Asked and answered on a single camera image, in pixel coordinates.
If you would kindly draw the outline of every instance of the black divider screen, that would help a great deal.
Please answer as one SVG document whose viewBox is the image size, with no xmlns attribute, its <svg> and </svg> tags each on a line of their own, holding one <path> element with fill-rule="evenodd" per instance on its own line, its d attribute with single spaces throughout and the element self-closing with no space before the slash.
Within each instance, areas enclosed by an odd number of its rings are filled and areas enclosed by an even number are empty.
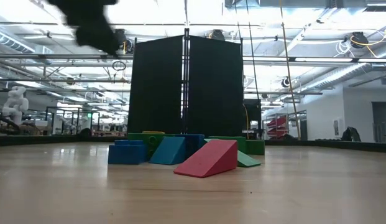
<svg viewBox="0 0 386 224">
<path fill-rule="evenodd" d="M 188 133 L 240 136 L 242 85 L 240 44 L 190 37 Z"/>
<path fill-rule="evenodd" d="M 136 45 L 128 133 L 180 133 L 182 38 L 171 37 Z"/>
</svg>

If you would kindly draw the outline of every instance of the blue block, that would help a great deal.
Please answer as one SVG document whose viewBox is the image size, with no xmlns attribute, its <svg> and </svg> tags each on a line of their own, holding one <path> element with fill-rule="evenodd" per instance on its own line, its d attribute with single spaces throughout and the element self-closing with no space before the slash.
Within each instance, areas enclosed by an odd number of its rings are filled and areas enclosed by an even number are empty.
<svg viewBox="0 0 386 224">
<path fill-rule="evenodd" d="M 125 145 L 141 145 L 144 144 L 142 140 L 115 140 L 114 144 L 116 146 L 125 146 Z"/>
<path fill-rule="evenodd" d="M 164 137 L 150 163 L 174 165 L 185 161 L 186 141 L 184 137 Z"/>
<path fill-rule="evenodd" d="M 108 164 L 139 165 L 146 161 L 147 146 L 125 145 L 110 146 L 108 152 Z"/>
<path fill-rule="evenodd" d="M 196 151 L 201 149 L 204 146 L 203 134 L 177 134 L 176 137 L 185 137 L 186 138 L 186 157 L 185 159 L 190 158 Z"/>
</svg>

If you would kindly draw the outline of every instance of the wooden floor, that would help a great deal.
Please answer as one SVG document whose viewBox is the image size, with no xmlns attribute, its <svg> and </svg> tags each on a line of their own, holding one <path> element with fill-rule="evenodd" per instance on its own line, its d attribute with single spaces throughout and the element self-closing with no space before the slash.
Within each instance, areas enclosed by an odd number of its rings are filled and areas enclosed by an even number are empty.
<svg viewBox="0 0 386 224">
<path fill-rule="evenodd" d="M 108 144 L 0 147 L 0 223 L 386 223 L 386 154 L 267 147 L 206 179 L 107 166 Z"/>
</svg>

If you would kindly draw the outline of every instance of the foam block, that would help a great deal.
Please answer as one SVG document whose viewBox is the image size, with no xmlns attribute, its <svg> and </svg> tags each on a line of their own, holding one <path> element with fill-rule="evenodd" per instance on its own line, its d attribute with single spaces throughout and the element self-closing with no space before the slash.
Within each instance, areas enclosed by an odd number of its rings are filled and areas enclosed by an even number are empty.
<svg viewBox="0 0 386 224">
<path fill-rule="evenodd" d="M 209 177 L 237 167 L 237 141 L 212 140 L 173 172 L 191 177 Z"/>
<path fill-rule="evenodd" d="M 214 139 L 223 139 L 223 140 L 237 140 L 238 142 L 238 150 L 240 150 L 243 153 L 247 153 L 247 144 L 246 144 L 246 138 L 245 137 L 227 137 L 227 136 L 212 136 L 209 138 Z"/>
<path fill-rule="evenodd" d="M 210 142 L 210 140 L 215 140 L 215 139 L 204 139 L 205 143 Z"/>
<path fill-rule="evenodd" d="M 114 144 L 116 146 L 126 146 L 126 145 L 141 145 L 141 144 L 144 144 L 144 142 L 142 140 L 115 140 Z"/>
<path fill-rule="evenodd" d="M 108 151 L 108 164 L 138 165 L 146 161 L 147 146 L 118 145 L 110 146 Z"/>
<path fill-rule="evenodd" d="M 164 137 L 151 157 L 150 163 L 174 165 L 185 161 L 186 141 L 184 137 Z"/>
<path fill-rule="evenodd" d="M 254 167 L 260 166 L 262 163 L 247 154 L 238 151 L 238 166 L 239 167 Z"/>
<path fill-rule="evenodd" d="M 205 144 L 203 134 L 177 134 L 176 137 L 186 138 L 186 158 L 188 159 Z"/>
<path fill-rule="evenodd" d="M 265 154 L 265 141 L 247 140 L 246 154 L 263 156 Z"/>
<path fill-rule="evenodd" d="M 142 134 L 142 133 L 129 133 L 128 140 L 142 140 L 147 145 L 147 160 L 155 153 L 158 146 L 162 142 L 163 137 L 174 137 L 174 134 Z"/>
</svg>

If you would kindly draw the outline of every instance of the green block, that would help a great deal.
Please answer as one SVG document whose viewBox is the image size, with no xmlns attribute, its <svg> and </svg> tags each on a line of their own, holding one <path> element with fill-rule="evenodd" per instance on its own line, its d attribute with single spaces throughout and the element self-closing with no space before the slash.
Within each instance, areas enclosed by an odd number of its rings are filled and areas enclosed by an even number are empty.
<svg viewBox="0 0 386 224">
<path fill-rule="evenodd" d="M 243 153 L 247 153 L 247 144 L 245 137 L 225 137 L 225 136 L 213 136 L 209 137 L 211 139 L 221 139 L 221 140 L 237 140 L 238 150 Z"/>
<path fill-rule="evenodd" d="M 142 140 L 147 145 L 147 160 L 150 160 L 163 137 L 175 137 L 174 134 L 153 134 L 153 133 L 129 133 L 128 140 Z"/>
<path fill-rule="evenodd" d="M 247 154 L 264 156 L 265 141 L 247 140 Z"/>
<path fill-rule="evenodd" d="M 217 140 L 217 139 L 204 139 L 204 141 L 206 141 L 206 143 L 210 142 L 210 140 Z"/>
<path fill-rule="evenodd" d="M 238 151 L 238 166 L 239 167 L 254 167 L 260 166 L 262 163 L 247 154 Z"/>
</svg>

